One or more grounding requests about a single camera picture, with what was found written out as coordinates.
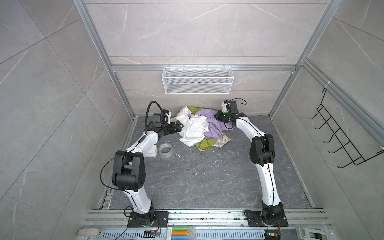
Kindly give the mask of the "purple cloth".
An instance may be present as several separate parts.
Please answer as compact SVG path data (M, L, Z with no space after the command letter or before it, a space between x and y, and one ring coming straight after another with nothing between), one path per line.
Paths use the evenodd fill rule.
M231 131L233 127L230 127L227 123L219 122L215 119L214 115L217 113L217 110L212 109L202 109L197 111L196 114L190 114L189 118L193 116L204 116L206 117L206 122L209 124L209 130L204 133L205 138L221 140L222 133L224 131Z

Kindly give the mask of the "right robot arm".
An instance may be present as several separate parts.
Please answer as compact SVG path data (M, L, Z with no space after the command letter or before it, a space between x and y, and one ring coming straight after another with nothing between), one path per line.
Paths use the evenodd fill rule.
M274 176L274 137L260 131L243 113L218 111L214 118L235 124L250 139L250 159L257 168L262 187L262 223L268 227L277 224L285 218L285 213Z

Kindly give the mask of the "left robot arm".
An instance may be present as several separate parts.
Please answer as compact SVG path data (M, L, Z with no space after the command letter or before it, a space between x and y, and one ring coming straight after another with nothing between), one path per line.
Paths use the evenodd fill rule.
M150 227L155 219L152 201L144 188L146 179L145 156L155 147L160 138L181 132L183 124L171 121L171 112L151 101L145 115L144 131L140 138L124 151L117 151L109 160L113 163L112 190L123 192L130 200L129 223L138 222Z

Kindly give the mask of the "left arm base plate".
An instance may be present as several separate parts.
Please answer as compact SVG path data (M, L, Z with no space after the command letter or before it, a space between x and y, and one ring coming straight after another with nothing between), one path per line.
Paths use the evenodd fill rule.
M129 217L130 228L165 228L168 225L169 212L167 211L154 211L147 214L132 213Z

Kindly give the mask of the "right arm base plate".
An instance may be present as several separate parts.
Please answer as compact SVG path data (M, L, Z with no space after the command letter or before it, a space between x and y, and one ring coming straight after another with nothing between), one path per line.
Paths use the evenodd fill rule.
M266 210L245 210L244 216L249 227L288 227L289 223L284 212L269 213Z

